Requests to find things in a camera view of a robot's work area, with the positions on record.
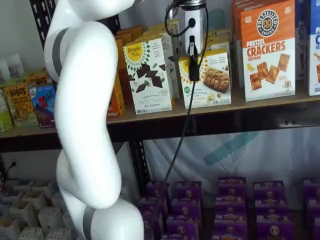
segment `brand logo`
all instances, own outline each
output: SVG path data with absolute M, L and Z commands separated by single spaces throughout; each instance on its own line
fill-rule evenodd
M 256 21 L 256 29 L 262 37 L 272 36 L 278 29 L 279 18 L 275 11 L 263 11 Z

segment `black cable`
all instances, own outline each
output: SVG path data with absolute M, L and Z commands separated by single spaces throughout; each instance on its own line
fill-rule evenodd
M 174 1 L 167 9 L 167 12 L 165 14 L 165 30 L 167 31 L 167 33 L 169 34 L 169 31 L 168 31 L 168 26 L 167 26 L 167 17 L 169 15 L 169 12 L 172 8 L 172 6 L 174 5 L 174 3 L 176 2 L 180 2 L 180 1 Z M 204 47 L 202 49 L 202 55 L 201 55 L 201 59 L 200 59 L 200 62 L 199 62 L 199 66 L 198 66 L 198 71 L 197 71 L 197 74 L 199 74 L 200 72 L 200 67 L 201 67 L 201 64 L 202 64 L 202 61 L 205 57 L 205 52 L 206 52 L 206 48 L 207 48 L 207 43 L 208 43 L 208 33 L 209 33 L 209 15 L 208 15 L 208 9 L 207 9 L 207 6 L 204 6 L 204 9 L 205 9 L 205 14 L 206 14 L 206 33 L 205 33 L 205 42 L 204 42 Z M 190 97 L 190 103 L 189 103 L 189 108 L 188 108 L 188 112 L 187 112 L 187 115 L 186 115 L 186 119 L 185 119 L 185 122 L 184 122 L 184 126 L 183 126 L 183 130 L 182 130 L 182 134 L 181 134 L 181 138 L 180 138 L 180 141 L 178 143 L 178 146 L 176 148 L 176 151 L 174 153 L 174 156 L 173 156 L 173 159 L 172 159 L 172 162 L 169 166 L 169 169 L 168 171 L 166 172 L 166 175 L 165 175 L 165 178 L 163 180 L 163 186 L 161 188 L 161 191 L 160 191 L 160 194 L 158 196 L 158 200 L 157 200 L 157 204 L 154 208 L 154 211 L 153 211 L 153 214 L 152 214 L 152 220 L 151 220 L 151 224 L 150 224 L 150 229 L 147 231 L 147 235 L 150 235 L 151 234 L 151 231 L 152 231 L 152 226 L 154 225 L 155 221 L 156 221 L 156 218 L 157 218 L 157 213 L 158 213 L 158 210 L 159 210 L 159 207 L 160 207 L 160 204 L 162 203 L 162 197 L 165 193 L 165 190 L 167 189 L 167 181 L 168 181 L 168 178 L 169 178 L 169 175 L 171 173 L 171 170 L 172 168 L 174 167 L 175 165 L 175 161 L 177 159 L 177 156 L 178 156 L 178 153 L 180 151 L 180 147 L 182 145 L 182 142 L 185 138 L 185 135 L 186 135 L 186 132 L 187 132 L 187 127 L 188 127 L 188 124 L 189 124 L 189 119 L 190 119 L 190 112 L 191 112 L 191 108 L 192 108 L 192 101 L 193 101 L 193 98 L 194 98 L 194 92 L 195 92 L 195 86 L 196 86 L 196 82 L 194 81 L 193 82 L 193 86 L 192 86 L 192 91 L 191 91 L 191 97 Z

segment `shelf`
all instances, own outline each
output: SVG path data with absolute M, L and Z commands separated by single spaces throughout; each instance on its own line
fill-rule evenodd
M 232 104 L 195 108 L 187 136 L 239 133 L 286 128 L 320 126 L 320 96 L 308 96 L 303 82 L 296 95 L 245 102 L 243 89 L 231 91 Z M 107 128 L 113 142 L 174 138 L 181 135 L 187 110 L 182 99 L 172 111 L 136 115 L 127 106 L 122 117 L 108 119 Z M 60 149 L 54 128 L 13 128 L 0 133 L 0 152 Z

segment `pretzelized crackers box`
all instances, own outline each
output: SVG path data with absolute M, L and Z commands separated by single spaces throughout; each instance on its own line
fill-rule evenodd
M 240 12 L 245 100 L 295 95 L 295 1 Z

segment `power cord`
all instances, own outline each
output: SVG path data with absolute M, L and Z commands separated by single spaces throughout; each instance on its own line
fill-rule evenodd
M 187 26 L 182 32 L 178 33 L 178 34 L 172 34 L 171 32 L 169 32 L 168 30 L 168 26 L 167 26 L 167 18 L 168 18 L 168 15 L 169 15 L 169 12 L 170 10 L 175 7 L 179 2 L 181 2 L 183 0 L 178 0 L 178 1 L 173 1 L 173 3 L 168 7 L 167 11 L 166 11 L 166 14 L 165 14 L 165 19 L 164 19 L 164 27 L 165 27 L 165 30 L 166 32 L 173 38 L 178 38 L 180 37 L 181 35 L 183 35 L 190 27 Z M 208 33 L 209 33 L 209 15 L 208 15 L 208 9 L 207 9 L 207 6 L 204 6 L 204 9 L 205 9 L 205 14 L 206 14 L 206 33 L 205 33 L 205 42 L 204 42 L 204 47 L 203 47 L 203 50 L 202 50 L 202 55 L 201 55 L 201 59 L 200 59 L 200 62 L 199 62 L 199 65 L 198 65 L 198 69 L 197 69 L 197 74 L 199 74 L 200 72 L 200 67 L 201 67 L 201 64 L 202 64 L 202 61 L 205 57 L 205 52 L 206 52 L 206 48 L 207 48 L 207 43 L 208 43 Z M 153 215 L 152 215 L 152 221 L 151 221 L 151 224 L 150 224 L 150 229 L 147 231 L 147 235 L 150 236 L 151 233 L 152 233 L 152 226 L 154 225 L 154 223 L 156 222 L 156 218 L 157 218 L 157 212 L 160 208 L 160 205 L 162 203 L 162 198 L 163 198 L 163 195 L 165 193 L 165 190 L 167 189 L 167 181 L 168 181 L 168 178 L 169 178 L 169 175 L 171 173 L 171 170 L 172 168 L 174 167 L 175 165 L 175 162 L 176 162 L 176 159 L 177 159 L 177 156 L 178 156 L 178 153 L 180 151 L 180 148 L 181 148 L 181 145 L 182 145 L 182 142 L 185 138 L 185 135 L 186 135 L 186 132 L 187 132 L 187 127 L 188 127 L 188 124 L 189 124 L 189 119 L 190 119 L 190 112 L 191 112 L 191 108 L 192 108 L 192 101 L 193 101 L 193 98 L 194 98 L 194 92 L 195 92 L 195 86 L 196 86 L 196 82 L 194 81 L 193 82 L 193 85 L 192 85 L 192 91 L 191 91 L 191 97 L 190 97 L 190 103 L 189 103 L 189 108 L 188 108 L 188 112 L 187 112 L 187 115 L 186 115 L 186 118 L 185 118 L 185 122 L 184 122 L 184 126 L 183 126 L 183 130 L 182 130 L 182 134 L 181 134 L 181 138 L 180 138 L 180 141 L 178 143 L 178 146 L 176 148 L 176 151 L 174 153 L 174 156 L 173 156 L 173 159 L 172 159 L 172 162 L 169 166 L 169 169 L 168 171 L 166 172 L 166 175 L 165 175 L 165 178 L 163 180 L 163 186 L 161 188 L 161 191 L 159 193 L 159 196 L 158 196 L 158 200 L 157 200 L 157 204 L 154 208 L 154 211 L 153 211 Z

